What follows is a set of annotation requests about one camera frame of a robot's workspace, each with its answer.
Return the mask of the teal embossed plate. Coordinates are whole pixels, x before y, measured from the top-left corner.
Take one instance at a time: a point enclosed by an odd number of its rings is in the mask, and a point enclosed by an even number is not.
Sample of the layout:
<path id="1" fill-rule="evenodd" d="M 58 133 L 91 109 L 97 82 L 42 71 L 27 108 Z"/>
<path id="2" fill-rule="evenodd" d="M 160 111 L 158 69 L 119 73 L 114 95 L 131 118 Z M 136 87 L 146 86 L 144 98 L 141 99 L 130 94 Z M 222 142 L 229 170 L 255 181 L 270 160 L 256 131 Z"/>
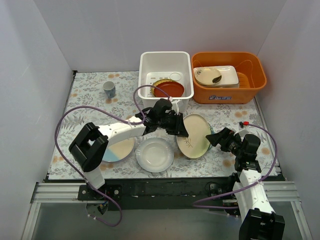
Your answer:
<path id="1" fill-rule="evenodd" d="M 215 134 L 215 131 L 214 131 L 214 128 L 209 124 L 209 127 L 210 127 L 210 134 L 212 135 L 212 134 Z M 212 148 L 212 145 L 210 144 L 209 146 L 208 146 L 208 151 L 210 150 Z"/>

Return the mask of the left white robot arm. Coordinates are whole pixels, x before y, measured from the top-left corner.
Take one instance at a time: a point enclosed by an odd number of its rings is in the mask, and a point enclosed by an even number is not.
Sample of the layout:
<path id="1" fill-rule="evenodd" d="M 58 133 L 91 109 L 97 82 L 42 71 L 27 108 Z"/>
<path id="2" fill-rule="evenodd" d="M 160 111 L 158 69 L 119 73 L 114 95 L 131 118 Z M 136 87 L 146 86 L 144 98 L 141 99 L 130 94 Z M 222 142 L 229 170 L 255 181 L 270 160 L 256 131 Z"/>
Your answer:
<path id="1" fill-rule="evenodd" d="M 153 107 L 147 107 L 128 120 L 97 126 L 85 124 L 69 146 L 69 152 L 80 165 L 84 179 L 90 186 L 89 194 L 95 200 L 106 196 L 105 179 L 100 170 L 108 147 L 134 137 L 141 137 L 164 129 L 168 135 L 188 137 L 179 100 L 161 98 Z"/>

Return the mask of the red lacquer plate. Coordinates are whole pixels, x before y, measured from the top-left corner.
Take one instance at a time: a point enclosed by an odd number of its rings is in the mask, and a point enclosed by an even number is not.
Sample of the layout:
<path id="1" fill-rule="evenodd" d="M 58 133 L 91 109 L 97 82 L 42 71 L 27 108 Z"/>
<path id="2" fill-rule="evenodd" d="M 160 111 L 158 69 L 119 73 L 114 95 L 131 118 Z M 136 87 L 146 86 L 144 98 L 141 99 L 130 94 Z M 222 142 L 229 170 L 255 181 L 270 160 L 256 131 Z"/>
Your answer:
<path id="1" fill-rule="evenodd" d="M 153 95 L 157 98 L 166 97 L 161 90 L 166 92 L 172 98 L 179 98 L 184 94 L 185 88 L 182 84 L 175 81 L 164 81 L 159 83 L 157 88 L 153 89 Z"/>

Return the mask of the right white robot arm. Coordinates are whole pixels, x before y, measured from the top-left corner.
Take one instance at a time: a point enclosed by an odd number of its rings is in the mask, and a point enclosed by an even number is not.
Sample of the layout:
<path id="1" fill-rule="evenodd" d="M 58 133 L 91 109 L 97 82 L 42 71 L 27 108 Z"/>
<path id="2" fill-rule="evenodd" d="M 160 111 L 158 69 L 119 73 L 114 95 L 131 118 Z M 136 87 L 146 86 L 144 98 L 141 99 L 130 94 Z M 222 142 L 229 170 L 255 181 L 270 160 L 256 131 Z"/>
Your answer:
<path id="1" fill-rule="evenodd" d="M 235 156 L 238 179 L 226 186 L 227 195 L 237 200 L 242 224 L 240 240 L 281 240 L 285 229 L 284 217 L 275 213 L 268 201 L 262 182 L 262 171 L 256 160 L 261 144 L 252 133 L 240 133 L 224 128 L 206 136 L 212 146 L 220 145 L 223 152 Z"/>

